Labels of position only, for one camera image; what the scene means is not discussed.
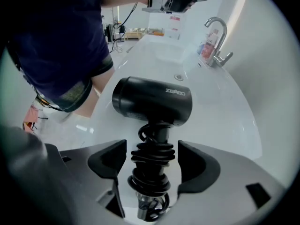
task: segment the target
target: shorts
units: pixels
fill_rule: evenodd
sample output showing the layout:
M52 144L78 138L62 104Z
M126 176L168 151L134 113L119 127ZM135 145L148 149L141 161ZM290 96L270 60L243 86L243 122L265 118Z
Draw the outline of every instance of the shorts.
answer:
M91 78L107 72L112 67L113 60L109 54L85 79L76 83L63 95L51 100L64 112L70 113L75 111L85 102L92 90L93 84Z

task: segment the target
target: chrome faucet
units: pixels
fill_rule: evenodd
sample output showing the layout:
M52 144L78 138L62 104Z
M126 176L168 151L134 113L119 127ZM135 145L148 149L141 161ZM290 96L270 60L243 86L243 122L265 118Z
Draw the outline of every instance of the chrome faucet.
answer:
M220 48L221 48L222 44L224 43L224 40L225 40L226 35L227 35L227 26L226 26L226 23L219 17L211 17L210 19L208 19L206 21L204 26L208 28L214 22L221 23L221 25L223 27L223 32L222 32L222 36L221 36L217 46L214 48L214 51L211 53L210 58L208 58L206 63L208 65L210 65L211 67L214 67L216 64L218 66L222 67L233 56L233 52L228 53L228 55L224 59L219 57L219 54L221 52Z

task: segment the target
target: white sink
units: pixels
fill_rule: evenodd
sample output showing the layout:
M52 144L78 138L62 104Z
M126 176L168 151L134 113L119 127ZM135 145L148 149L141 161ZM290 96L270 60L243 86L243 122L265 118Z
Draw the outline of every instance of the white sink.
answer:
M129 52L100 96L91 118L93 133L85 146L126 139L127 159L119 173L122 205L137 207L135 192L127 184L135 164L130 152L136 150L138 130L145 121L125 118L112 105L113 90L121 78L136 76L189 87L193 110L181 127L170 130L169 143L177 151L178 140L184 140L226 150L256 159L262 146L251 109L236 82L224 69L211 68L198 59L195 52L178 41L157 36L144 36ZM181 75L183 81L174 78ZM165 169L171 189L171 204L177 198L181 170L176 160Z

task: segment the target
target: black coiled cord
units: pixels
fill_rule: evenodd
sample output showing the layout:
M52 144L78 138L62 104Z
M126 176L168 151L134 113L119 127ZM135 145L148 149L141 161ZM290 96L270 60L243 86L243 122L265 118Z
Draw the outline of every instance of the black coiled cord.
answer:
M137 145L138 150L131 152L131 160L136 164L136 168L128 178L129 185L144 196L155 197L144 219L148 222L153 222L162 216L170 204L167 194L170 182L164 174L164 167L168 167L169 161L175 159L173 145L167 143L168 130L172 126L167 122L149 123L143 126L138 133L143 143Z

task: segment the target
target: black device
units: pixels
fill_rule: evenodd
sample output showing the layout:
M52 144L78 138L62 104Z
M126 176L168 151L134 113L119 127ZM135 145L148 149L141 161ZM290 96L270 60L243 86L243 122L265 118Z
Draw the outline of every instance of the black device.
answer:
M120 26L120 33L125 33L125 26L124 25Z
M112 105L125 117L184 124L192 111L189 88L150 79L122 78L112 94Z
M113 26L111 24L109 24L107 27L106 27L106 33L107 33L107 40L108 42L113 42L114 40L114 37L113 37Z
M122 78L112 94L112 105L125 117L146 120L138 135L143 141L132 151L136 164L128 178L139 200L138 218L156 221L165 214L170 199L170 182L164 167L175 159L168 143L169 129L183 125L192 112L192 95L187 87L150 79Z

